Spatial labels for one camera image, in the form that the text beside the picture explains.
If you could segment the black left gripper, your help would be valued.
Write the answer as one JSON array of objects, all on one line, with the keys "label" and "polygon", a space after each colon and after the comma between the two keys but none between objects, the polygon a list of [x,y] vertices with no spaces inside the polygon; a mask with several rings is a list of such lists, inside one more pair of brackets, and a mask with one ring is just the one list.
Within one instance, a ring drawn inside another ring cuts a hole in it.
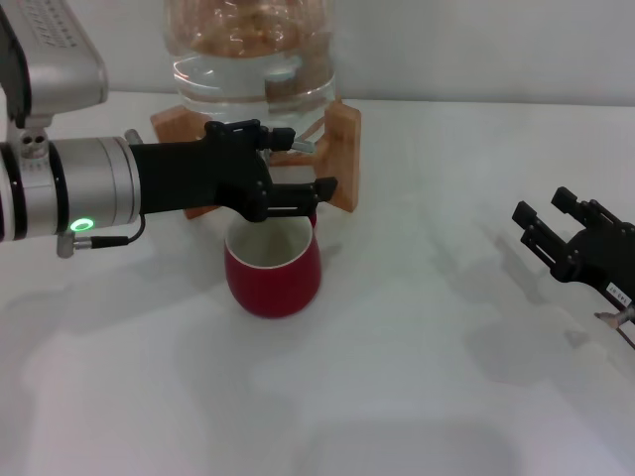
[{"label": "black left gripper", "polygon": [[251,222],[311,217],[320,203],[333,198],[338,180],[317,178],[272,187],[260,157],[264,150],[290,151],[295,139],[292,128],[270,129],[251,119],[227,124],[209,121],[204,136],[191,142],[132,145],[141,212],[222,206]]}]

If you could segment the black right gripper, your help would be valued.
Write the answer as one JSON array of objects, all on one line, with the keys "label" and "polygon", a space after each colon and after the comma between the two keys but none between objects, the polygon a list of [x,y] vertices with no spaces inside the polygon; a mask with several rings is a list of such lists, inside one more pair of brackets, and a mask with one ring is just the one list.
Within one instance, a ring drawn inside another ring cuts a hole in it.
[{"label": "black right gripper", "polygon": [[552,205],[585,229],[567,243],[520,201],[512,215],[523,230],[521,242],[560,283],[587,285],[616,307],[634,303],[634,225],[617,218],[596,200],[578,201],[561,186]]}]

